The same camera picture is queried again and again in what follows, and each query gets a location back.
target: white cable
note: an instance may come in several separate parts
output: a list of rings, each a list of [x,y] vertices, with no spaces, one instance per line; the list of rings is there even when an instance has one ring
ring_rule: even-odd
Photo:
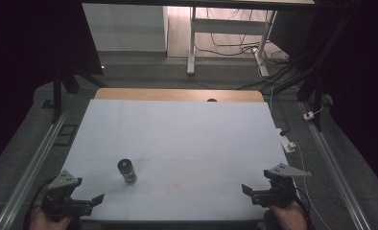
[[[300,150],[300,146],[297,142],[294,142],[296,145],[297,145],[297,148],[299,149],[299,154],[300,154],[300,159],[302,161],[302,170],[305,171],[305,163],[303,162],[303,156],[302,156],[302,150]],[[328,230],[330,230],[329,226],[327,226],[326,222],[323,220],[323,218],[321,217],[321,215],[319,214],[318,210],[315,208],[314,206],[314,203],[312,202],[312,199],[309,197],[309,193],[308,193],[308,188],[306,186],[306,179],[305,177],[303,177],[303,184],[305,186],[305,193],[306,193],[306,196],[308,196],[308,199],[310,200],[311,202],[311,206],[312,208],[314,208],[315,212],[317,213],[318,217],[320,218],[321,222],[324,224],[324,226],[326,226],[326,228]]]
[[[320,113],[322,109],[323,109],[323,103],[321,103],[321,104],[320,104],[320,110],[319,110],[319,111],[316,111],[316,112],[314,112],[314,115],[315,115],[315,114],[317,114],[317,113]]]
[[[270,110],[272,114],[272,93],[273,93],[273,87],[271,87],[271,97],[270,97]]]

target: black curtain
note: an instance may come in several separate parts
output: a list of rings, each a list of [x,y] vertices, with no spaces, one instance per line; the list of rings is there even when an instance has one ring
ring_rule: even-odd
[[[0,0],[0,154],[60,66],[103,74],[83,7],[73,0]]]
[[[362,2],[328,60],[331,115],[378,176],[378,0]]]

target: cylindrical can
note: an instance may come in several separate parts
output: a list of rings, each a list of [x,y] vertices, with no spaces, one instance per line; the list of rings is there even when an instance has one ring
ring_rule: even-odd
[[[137,180],[134,167],[129,159],[122,159],[118,162],[118,170],[120,171],[120,174],[123,175],[126,183],[133,184]]]

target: white table surface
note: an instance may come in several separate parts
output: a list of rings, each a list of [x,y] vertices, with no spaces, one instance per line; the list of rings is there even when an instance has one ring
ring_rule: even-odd
[[[128,158],[138,180],[124,182]],[[106,194],[94,220],[249,220],[265,209],[242,193],[269,189],[263,170],[287,164],[266,103],[92,100],[63,165]]]

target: cable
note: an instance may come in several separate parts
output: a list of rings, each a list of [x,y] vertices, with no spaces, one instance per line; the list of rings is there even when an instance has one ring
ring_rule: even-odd
[[[251,48],[246,48],[245,50],[243,50],[243,51],[240,52],[240,53],[236,53],[236,54],[222,54],[222,53],[215,52],[215,51],[211,51],[211,50],[203,50],[203,49],[199,49],[199,48],[196,46],[196,43],[195,43],[194,45],[195,45],[195,48],[196,48],[197,50],[199,50],[199,51],[209,52],[209,53],[213,53],[213,54],[221,55],[221,56],[238,56],[238,55],[241,55],[241,54],[245,53],[245,52],[248,51],[248,50],[251,50]]]
[[[320,110],[314,112],[314,115],[317,114],[317,113],[320,113],[322,109],[323,109],[323,103],[320,104]]]
[[[272,75],[272,77],[276,76],[279,72],[281,72],[285,67],[283,67],[282,69],[280,69],[278,72],[276,72],[275,74]],[[259,83],[263,83],[265,82],[264,80],[260,80],[260,81],[257,81],[257,82],[254,82],[254,83],[251,83],[251,84],[246,84],[246,85],[243,85],[243,86],[240,86],[238,88],[236,88],[236,90],[241,90],[243,88],[246,88],[246,87],[250,87],[250,86],[253,86],[253,85],[256,85],[256,84],[259,84]]]
[[[276,99],[276,103],[278,104],[279,109],[281,110],[281,113],[282,113],[282,115],[283,115],[283,117],[284,117],[285,125],[287,126],[286,129],[282,129],[283,133],[286,134],[286,133],[288,133],[289,131],[291,131],[291,125],[290,125],[290,123],[289,123],[289,121],[288,121],[287,116],[285,115],[285,112],[284,112],[284,109],[282,108],[281,103],[279,102],[279,100],[278,100],[278,98],[277,98],[276,96],[275,96],[275,99]]]
[[[203,84],[203,83],[198,82],[197,80],[195,80],[195,79],[193,79],[193,78],[192,78],[192,80],[193,80],[196,84],[198,84],[198,85],[200,85],[200,86],[203,86],[203,87],[208,88],[208,89],[214,89],[214,88],[212,88],[212,87],[210,87],[210,86],[207,86],[207,85],[205,85],[205,84]]]
[[[37,196],[39,195],[40,191],[43,189],[43,187],[45,187],[45,185],[47,184],[50,184],[52,183],[52,181],[55,180],[55,176],[52,177],[52,178],[49,178],[47,180],[45,180],[41,185],[39,185],[39,187],[36,189],[36,192],[34,193],[34,196],[33,198],[31,199],[31,203],[30,203],[30,207],[28,208],[28,211],[27,211],[27,214],[25,214],[25,217],[24,217],[24,223],[23,223],[23,229],[24,230],[28,230],[30,229],[30,225],[31,225],[31,213],[33,211],[33,208],[34,208],[34,204],[35,204],[35,201],[37,199]]]
[[[297,146],[297,148],[299,149],[299,154],[300,154],[300,159],[302,161],[302,170],[305,171],[305,163],[303,162],[303,155],[302,155],[302,150],[300,149],[300,146],[297,142],[294,142]],[[323,218],[321,217],[321,215],[319,214],[318,210],[315,208],[314,206],[314,203],[312,203],[312,199],[309,197],[309,192],[308,192],[308,188],[306,186],[306,179],[305,177],[303,177],[303,184],[305,186],[305,192],[306,192],[306,196],[308,198],[308,200],[310,200],[310,203],[312,205],[312,208],[315,210],[315,212],[317,213],[318,217],[320,218],[321,222],[326,226],[326,228],[328,230],[330,230],[329,226],[327,226],[326,222],[323,220]]]

